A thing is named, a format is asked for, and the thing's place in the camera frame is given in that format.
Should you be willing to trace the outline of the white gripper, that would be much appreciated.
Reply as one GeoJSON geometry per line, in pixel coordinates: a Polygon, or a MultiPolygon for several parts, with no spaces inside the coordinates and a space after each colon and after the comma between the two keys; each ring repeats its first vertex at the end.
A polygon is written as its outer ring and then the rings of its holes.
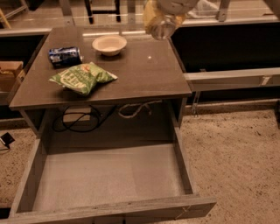
{"type": "Polygon", "coordinates": [[[160,25],[163,21],[162,12],[175,15],[176,27],[179,28],[186,20],[185,14],[191,11],[198,2],[199,0],[147,0],[143,7],[143,25],[146,33],[160,34],[160,25]]]}

